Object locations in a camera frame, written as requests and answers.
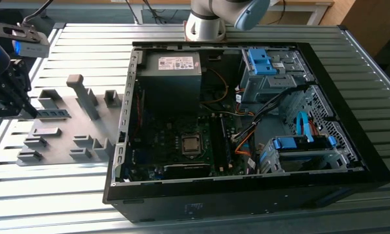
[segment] blue plastic latch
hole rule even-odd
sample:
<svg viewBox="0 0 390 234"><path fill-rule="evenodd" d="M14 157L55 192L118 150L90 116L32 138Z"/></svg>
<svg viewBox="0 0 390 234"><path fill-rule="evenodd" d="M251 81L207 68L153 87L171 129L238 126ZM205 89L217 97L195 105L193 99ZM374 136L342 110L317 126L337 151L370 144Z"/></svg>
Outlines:
<svg viewBox="0 0 390 234"><path fill-rule="evenodd" d="M274 148L278 150L281 148L278 140L273 140Z"/></svg>
<svg viewBox="0 0 390 234"><path fill-rule="evenodd" d="M262 162L262 160L265 160L265 157L267 156L267 152L263 152L263 154L259 157L259 163Z"/></svg>
<svg viewBox="0 0 390 234"><path fill-rule="evenodd" d="M265 49L249 49L249 57L255 75L275 75L278 73L271 66Z"/></svg>
<svg viewBox="0 0 390 234"><path fill-rule="evenodd" d="M297 143L294 142L293 137L278 138L278 142L281 144L282 149L295 149L297 148Z"/></svg>
<svg viewBox="0 0 390 234"><path fill-rule="evenodd" d="M310 125L307 121L307 114L303 111L299 111L297 115L297 134L298 135L302 135L301 121L303 122L303 135L307 137L309 142L313 142Z"/></svg>
<svg viewBox="0 0 390 234"><path fill-rule="evenodd" d="M335 140L335 137L329 136L329 137L327 137L327 140L330 141L331 146L335 147L335 146L337 146L337 140Z"/></svg>

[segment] cpu socket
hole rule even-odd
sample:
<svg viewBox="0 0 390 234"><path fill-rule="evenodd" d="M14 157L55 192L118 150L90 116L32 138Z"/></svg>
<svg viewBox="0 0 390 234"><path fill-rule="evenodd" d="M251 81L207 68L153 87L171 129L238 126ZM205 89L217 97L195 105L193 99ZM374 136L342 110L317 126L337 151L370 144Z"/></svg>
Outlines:
<svg viewBox="0 0 390 234"><path fill-rule="evenodd" d="M182 135L182 155L194 158L201 155L202 144L201 144L201 135Z"/></svg>

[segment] slotted aluminum table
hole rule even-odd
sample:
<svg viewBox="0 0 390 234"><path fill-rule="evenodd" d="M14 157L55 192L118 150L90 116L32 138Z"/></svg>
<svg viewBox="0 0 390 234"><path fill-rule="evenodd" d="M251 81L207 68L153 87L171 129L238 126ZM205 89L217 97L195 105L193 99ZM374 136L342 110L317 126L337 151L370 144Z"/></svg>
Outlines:
<svg viewBox="0 0 390 234"><path fill-rule="evenodd" d="M309 42L390 169L390 80L347 31L337 27L227 28L230 41ZM49 36L52 53L30 71L32 97L44 88L73 95L69 74L82 74L93 93L123 92L133 41L181 41L181 25L66 24ZM0 126L0 234L138 233L389 233L390 184L311 211L131 224L109 205L102 190L106 164L18 167L17 152L32 121Z"/></svg>

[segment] blue cable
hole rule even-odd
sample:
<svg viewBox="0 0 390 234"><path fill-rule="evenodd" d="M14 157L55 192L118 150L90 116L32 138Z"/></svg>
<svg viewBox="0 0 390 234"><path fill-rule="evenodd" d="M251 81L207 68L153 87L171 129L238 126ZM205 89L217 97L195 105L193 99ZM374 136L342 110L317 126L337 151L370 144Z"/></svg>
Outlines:
<svg viewBox="0 0 390 234"><path fill-rule="evenodd" d="M307 114L303 111L299 111L297 115L297 134L298 135L302 135L301 120L303 122L303 135L307 137L309 142L313 142Z"/></svg>

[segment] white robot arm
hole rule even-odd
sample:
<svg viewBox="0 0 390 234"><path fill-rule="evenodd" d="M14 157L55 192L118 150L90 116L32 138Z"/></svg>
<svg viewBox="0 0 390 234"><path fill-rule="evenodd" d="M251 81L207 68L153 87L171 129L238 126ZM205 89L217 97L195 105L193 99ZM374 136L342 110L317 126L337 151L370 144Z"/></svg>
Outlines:
<svg viewBox="0 0 390 234"><path fill-rule="evenodd" d="M191 41L219 41L225 37L223 21L242 31L262 19L270 0L193 0L185 36Z"/></svg>

